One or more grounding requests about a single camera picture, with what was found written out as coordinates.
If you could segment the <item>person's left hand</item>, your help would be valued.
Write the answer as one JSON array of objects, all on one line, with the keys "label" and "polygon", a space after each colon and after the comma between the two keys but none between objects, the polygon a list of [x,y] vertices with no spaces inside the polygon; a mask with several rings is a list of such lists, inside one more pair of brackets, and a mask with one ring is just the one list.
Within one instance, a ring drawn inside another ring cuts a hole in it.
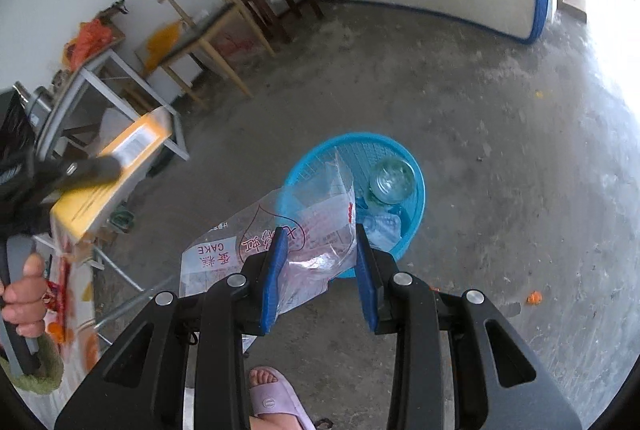
[{"label": "person's left hand", "polygon": [[23,277],[8,286],[1,285],[4,301],[2,318],[24,338],[39,338],[46,328],[44,295],[48,285],[43,272],[43,258],[38,253],[32,253],[25,261]]}]

